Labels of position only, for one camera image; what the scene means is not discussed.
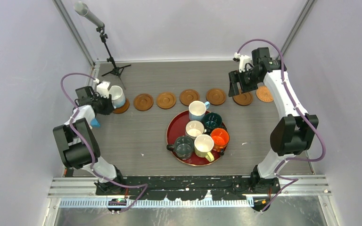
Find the tripod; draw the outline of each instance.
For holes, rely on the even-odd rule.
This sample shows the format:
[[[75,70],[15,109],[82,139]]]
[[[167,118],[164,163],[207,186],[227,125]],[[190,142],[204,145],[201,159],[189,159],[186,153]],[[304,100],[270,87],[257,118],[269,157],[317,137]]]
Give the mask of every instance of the tripod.
[[[131,65],[126,65],[126,66],[122,66],[122,67],[117,67],[117,66],[116,66],[116,62],[115,62],[115,60],[113,59],[112,55],[110,54],[109,48],[107,47],[107,44],[106,44],[107,34],[105,34],[105,28],[104,28],[104,27],[102,27],[102,28],[97,28],[96,30],[100,33],[100,40],[103,42],[103,44],[105,44],[107,53],[109,54],[109,58],[106,59],[106,60],[107,60],[108,62],[111,62],[112,65],[113,65],[113,67],[114,67],[113,70],[111,70],[111,71],[103,74],[102,77],[103,77],[103,76],[106,76],[106,75],[108,75],[108,74],[112,74],[112,75],[117,76],[117,77],[120,79],[121,84],[123,85],[123,87],[124,87],[124,89],[125,89],[125,85],[124,85],[123,81],[121,80],[121,74],[123,73],[124,68],[129,67],[129,66],[131,66]]]

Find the wood grain surface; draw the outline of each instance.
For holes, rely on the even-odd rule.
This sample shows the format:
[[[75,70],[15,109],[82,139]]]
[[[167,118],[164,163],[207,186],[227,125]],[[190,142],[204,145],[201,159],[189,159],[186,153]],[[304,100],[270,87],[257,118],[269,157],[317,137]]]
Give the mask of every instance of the wood grain surface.
[[[100,128],[92,131],[100,146],[101,156],[114,164],[124,176],[177,176],[177,175],[246,175],[259,164],[270,149],[270,133],[277,125],[278,113],[274,102],[264,103],[253,95],[253,103],[239,106],[228,97],[224,104],[211,106],[209,111],[222,116],[230,134],[230,143],[223,157],[211,165],[186,165],[166,150],[166,129],[174,116],[188,109],[179,100],[185,89],[195,89],[200,100],[206,101],[206,92],[229,89],[228,72],[236,70],[233,61],[134,63],[124,70],[122,80],[125,96],[132,103],[140,93],[157,95],[170,91],[177,97],[171,109],[159,108],[156,103],[145,112],[130,106],[123,114],[98,115]],[[120,85],[113,75],[100,75],[112,69],[101,64],[99,79]],[[309,164],[290,161],[281,174],[311,174]],[[76,170],[75,176],[90,176]]]

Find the mug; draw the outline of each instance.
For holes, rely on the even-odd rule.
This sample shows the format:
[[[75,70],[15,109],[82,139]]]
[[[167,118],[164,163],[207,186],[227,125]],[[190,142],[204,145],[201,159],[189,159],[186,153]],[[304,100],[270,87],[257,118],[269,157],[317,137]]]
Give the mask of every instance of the mug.
[[[209,162],[214,161],[214,156],[211,153],[214,147],[213,139],[206,134],[202,134],[196,137],[195,139],[195,154],[198,157],[206,158]]]
[[[203,125],[205,126],[206,134],[210,134],[216,128],[224,128],[221,116],[213,112],[203,117]]]
[[[230,135],[225,129],[217,128],[212,131],[210,134],[211,138],[214,141],[214,151],[220,153],[220,155],[224,155],[224,148],[227,146],[230,141]]]
[[[112,105],[115,109],[122,107],[125,104],[125,95],[121,87],[119,86],[110,87],[109,94],[112,95]]]
[[[205,103],[195,100],[190,103],[189,109],[189,120],[201,121],[203,116],[206,113],[206,110],[210,107],[210,103],[206,101]]]
[[[169,151],[175,152],[175,155],[182,160],[187,160],[192,156],[194,143],[190,137],[182,136],[175,140],[173,145],[167,145]]]
[[[206,132],[205,126],[199,121],[190,121],[185,127],[185,135],[196,139],[197,136],[204,134]]]

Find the mug handle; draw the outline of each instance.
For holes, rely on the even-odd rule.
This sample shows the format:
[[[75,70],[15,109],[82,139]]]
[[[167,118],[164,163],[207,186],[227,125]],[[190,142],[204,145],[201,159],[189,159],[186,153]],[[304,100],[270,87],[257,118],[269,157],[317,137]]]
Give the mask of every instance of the mug handle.
[[[174,145],[167,145],[166,148],[167,148],[169,151],[174,151]]]
[[[209,162],[213,162],[213,161],[214,161],[214,156],[213,156],[212,152],[208,152],[208,153],[206,154],[205,158],[206,158],[207,160],[209,160]]]
[[[205,102],[205,106],[206,106],[206,110],[210,107],[210,102],[209,101],[206,101]]]

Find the brown coaster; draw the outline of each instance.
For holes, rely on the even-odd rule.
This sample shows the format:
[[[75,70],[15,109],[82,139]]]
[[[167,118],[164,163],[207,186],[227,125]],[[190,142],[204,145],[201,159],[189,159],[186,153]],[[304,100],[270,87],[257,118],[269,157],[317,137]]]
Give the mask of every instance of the brown coaster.
[[[153,106],[153,97],[147,93],[139,94],[134,99],[134,107],[138,111],[147,111]]]
[[[186,89],[180,94],[180,101],[183,105],[189,106],[195,100],[199,100],[199,93],[193,89]]]
[[[266,86],[260,86],[256,90],[256,96],[257,96],[257,98],[259,98],[259,100],[261,100],[263,102],[271,102],[274,100],[272,98],[270,90]]]
[[[174,107],[175,103],[177,102],[177,98],[172,92],[164,92],[157,96],[156,104],[161,109],[170,109]]]
[[[206,100],[215,106],[224,104],[226,99],[224,91],[219,88],[211,89],[206,93]]]
[[[116,108],[113,113],[115,114],[123,114],[124,112],[126,112],[128,110],[128,108],[130,107],[130,101],[128,100],[128,98],[125,99],[125,104],[122,107]]]
[[[232,99],[238,105],[248,106],[253,102],[253,95],[250,92],[241,93],[238,96],[233,96]]]

